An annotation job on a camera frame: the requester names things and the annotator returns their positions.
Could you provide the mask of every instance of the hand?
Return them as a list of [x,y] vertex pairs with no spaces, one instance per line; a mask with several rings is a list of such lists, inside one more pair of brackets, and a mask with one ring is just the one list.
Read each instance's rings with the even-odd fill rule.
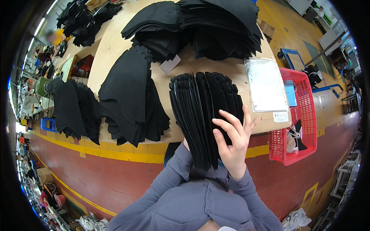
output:
[[185,138],[184,138],[183,144],[184,144],[185,148],[190,152],[188,142],[186,141]]
[[241,179],[245,174],[246,165],[244,161],[249,137],[258,122],[258,118],[255,118],[252,122],[246,105],[243,105],[243,111],[245,120],[244,128],[238,118],[223,110],[220,110],[219,114],[225,117],[230,123],[223,119],[212,119],[215,125],[220,126],[227,132],[232,141],[232,145],[226,145],[221,131],[218,129],[213,130],[221,160],[235,180]]

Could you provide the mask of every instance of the blue paper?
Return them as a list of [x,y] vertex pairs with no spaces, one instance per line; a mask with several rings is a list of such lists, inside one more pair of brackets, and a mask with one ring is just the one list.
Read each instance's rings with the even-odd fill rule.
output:
[[286,97],[288,98],[289,107],[297,106],[296,94],[292,80],[284,81]]

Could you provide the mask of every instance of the label sticker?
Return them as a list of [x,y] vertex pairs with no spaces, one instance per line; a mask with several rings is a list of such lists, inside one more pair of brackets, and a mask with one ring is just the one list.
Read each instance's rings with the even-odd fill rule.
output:
[[165,60],[159,67],[165,74],[168,74],[175,68],[177,64],[181,61],[178,55],[175,56],[173,60]]
[[272,114],[276,123],[289,121],[288,112],[273,112]]

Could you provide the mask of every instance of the stool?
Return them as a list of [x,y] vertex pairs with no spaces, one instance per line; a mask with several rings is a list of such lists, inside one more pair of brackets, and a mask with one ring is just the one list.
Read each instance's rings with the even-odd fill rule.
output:
[[[50,128],[46,126],[46,123],[49,121]],[[56,129],[56,119],[55,118],[41,118],[40,127],[42,130],[50,132],[58,132]]]

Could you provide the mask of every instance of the yellow shirt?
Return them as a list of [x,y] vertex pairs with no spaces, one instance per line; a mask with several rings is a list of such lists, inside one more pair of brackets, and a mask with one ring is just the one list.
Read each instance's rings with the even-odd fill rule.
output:
[[22,120],[21,120],[21,124],[22,124],[23,126],[26,126],[26,125],[27,125],[27,120],[26,120],[26,119],[22,119]]
[[[56,38],[53,41],[53,45],[59,45],[63,41],[63,37],[62,37],[63,32],[64,32],[64,29],[57,30]],[[66,38],[66,41],[68,42],[71,38],[72,36],[69,36],[68,38]]]

